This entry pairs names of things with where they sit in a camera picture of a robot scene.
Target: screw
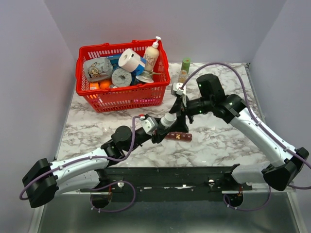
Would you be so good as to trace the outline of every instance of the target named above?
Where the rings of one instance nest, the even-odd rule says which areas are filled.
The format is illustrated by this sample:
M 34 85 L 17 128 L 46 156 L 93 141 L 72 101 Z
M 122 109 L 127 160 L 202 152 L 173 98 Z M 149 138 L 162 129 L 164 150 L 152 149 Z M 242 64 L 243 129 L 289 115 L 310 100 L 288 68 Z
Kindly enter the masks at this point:
M 213 187 L 214 184 L 215 184 L 215 181 L 214 181 L 214 180 L 209 180 L 208 183 L 209 183 L 208 185 L 209 185 L 210 187 Z
M 119 188 L 122 188 L 124 186 L 124 183 L 123 182 L 118 182 L 118 187 Z

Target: white wall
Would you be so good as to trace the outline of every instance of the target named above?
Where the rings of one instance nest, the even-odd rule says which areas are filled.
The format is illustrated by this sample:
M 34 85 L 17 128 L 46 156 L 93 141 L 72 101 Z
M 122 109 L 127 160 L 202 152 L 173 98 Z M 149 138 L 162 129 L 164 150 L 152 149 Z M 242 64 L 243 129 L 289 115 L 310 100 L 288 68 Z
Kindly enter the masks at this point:
M 45 0 L 74 58 L 159 35 L 171 62 L 250 62 L 286 0 Z
M 250 67 L 267 124 L 296 147 L 311 152 L 311 1 L 287 0 Z M 296 185 L 310 186 L 304 167 Z M 311 232 L 311 191 L 297 192 Z
M 75 64 L 42 0 L 1 1 L 0 22 L 0 232 L 26 233 L 21 179 L 55 155 Z

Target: lotion bottle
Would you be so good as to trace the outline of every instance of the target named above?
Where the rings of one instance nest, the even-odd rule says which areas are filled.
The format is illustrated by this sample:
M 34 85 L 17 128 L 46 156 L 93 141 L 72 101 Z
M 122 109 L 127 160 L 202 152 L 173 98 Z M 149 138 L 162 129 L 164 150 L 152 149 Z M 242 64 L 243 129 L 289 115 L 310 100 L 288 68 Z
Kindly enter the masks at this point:
M 156 42 L 152 44 L 152 46 L 147 47 L 145 54 L 144 54 L 144 59 L 146 60 L 146 66 L 145 70 L 146 71 L 152 71 L 155 64 L 156 60 L 159 57 L 159 50 L 157 50 L 157 47 L 159 46 L 159 40 L 161 40 L 160 36 L 156 36 Z

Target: red basket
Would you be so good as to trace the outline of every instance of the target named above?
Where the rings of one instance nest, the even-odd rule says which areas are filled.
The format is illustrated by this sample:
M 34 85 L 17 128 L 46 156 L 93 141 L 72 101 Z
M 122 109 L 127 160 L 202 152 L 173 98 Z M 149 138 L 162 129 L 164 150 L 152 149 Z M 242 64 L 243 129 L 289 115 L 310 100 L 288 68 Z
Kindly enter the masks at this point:
M 76 66 L 77 94 L 83 96 L 98 113 L 160 105 L 166 86 L 171 81 L 168 59 L 161 41 L 158 47 L 160 55 L 154 67 L 154 72 L 161 74 L 153 75 L 154 83 L 106 90 L 90 90 L 89 82 L 83 70 L 83 62 L 87 60 L 120 54 L 128 48 L 143 56 L 145 49 L 151 46 L 153 42 L 155 40 L 133 40 L 130 43 L 124 44 L 110 45 L 109 43 L 104 43 L 102 45 L 81 47 Z

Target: marble surface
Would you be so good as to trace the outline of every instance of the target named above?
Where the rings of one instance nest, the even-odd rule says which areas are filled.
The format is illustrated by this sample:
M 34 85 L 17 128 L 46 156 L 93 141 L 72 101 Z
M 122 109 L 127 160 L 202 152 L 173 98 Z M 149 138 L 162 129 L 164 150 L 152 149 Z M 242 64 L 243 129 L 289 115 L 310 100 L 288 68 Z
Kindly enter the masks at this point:
M 201 65 L 203 63 L 191 64 L 190 73 Z M 244 65 L 231 65 L 241 74 L 249 100 L 258 115 Z M 180 63 L 170 63 L 171 83 L 178 80 L 180 68 Z M 187 84 L 189 99 L 200 96 L 195 79 L 205 73 L 217 75 L 226 94 L 243 96 L 239 80 L 232 71 L 222 66 L 211 66 L 201 70 Z M 72 158 L 100 147 L 120 125 L 131 126 L 133 116 L 145 113 L 156 117 L 163 116 L 175 100 L 175 97 L 170 95 L 170 89 L 171 85 L 167 87 L 163 104 L 160 106 L 101 114 L 96 113 L 83 97 L 75 93 L 57 160 Z M 266 160 L 247 137 L 213 114 L 195 116 L 194 123 L 189 124 L 189 131 L 192 133 L 191 142 L 164 139 L 160 144 L 152 144 L 148 141 L 132 152 L 126 161 L 115 166 L 230 166 Z

